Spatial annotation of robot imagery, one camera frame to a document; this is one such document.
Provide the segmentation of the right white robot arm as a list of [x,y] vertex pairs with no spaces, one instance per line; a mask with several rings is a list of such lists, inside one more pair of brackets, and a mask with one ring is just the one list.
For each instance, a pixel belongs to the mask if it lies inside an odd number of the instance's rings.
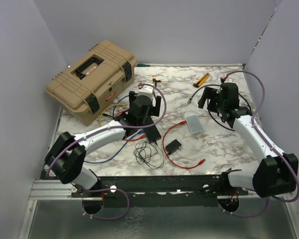
[[249,108],[240,105],[235,83],[222,83],[218,89],[205,87],[198,107],[207,107],[238,133],[259,163],[255,172],[233,170],[222,173],[225,179],[219,182],[219,189],[223,194],[230,195],[237,188],[245,188],[265,198],[295,191],[297,157],[277,147],[255,122]]

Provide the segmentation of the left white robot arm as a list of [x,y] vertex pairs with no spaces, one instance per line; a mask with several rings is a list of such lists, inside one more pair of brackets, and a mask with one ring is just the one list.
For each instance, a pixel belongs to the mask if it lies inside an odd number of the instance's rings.
[[130,108],[105,126],[86,133],[59,135],[45,158],[47,174],[53,172],[62,184],[73,183],[88,196],[100,191],[99,177],[83,166],[85,157],[97,149],[115,141],[134,136],[139,130],[156,126],[164,117],[160,106],[167,105],[160,93],[155,99],[142,92],[130,93]]

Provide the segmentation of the black blue network switch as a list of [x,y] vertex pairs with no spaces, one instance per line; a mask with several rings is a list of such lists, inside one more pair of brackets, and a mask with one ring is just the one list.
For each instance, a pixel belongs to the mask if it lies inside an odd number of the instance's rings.
[[[150,116],[147,116],[144,125],[150,125],[150,124],[153,124],[153,120]],[[161,134],[159,133],[155,125],[151,127],[143,128],[143,130],[149,143],[154,143],[161,139]]]

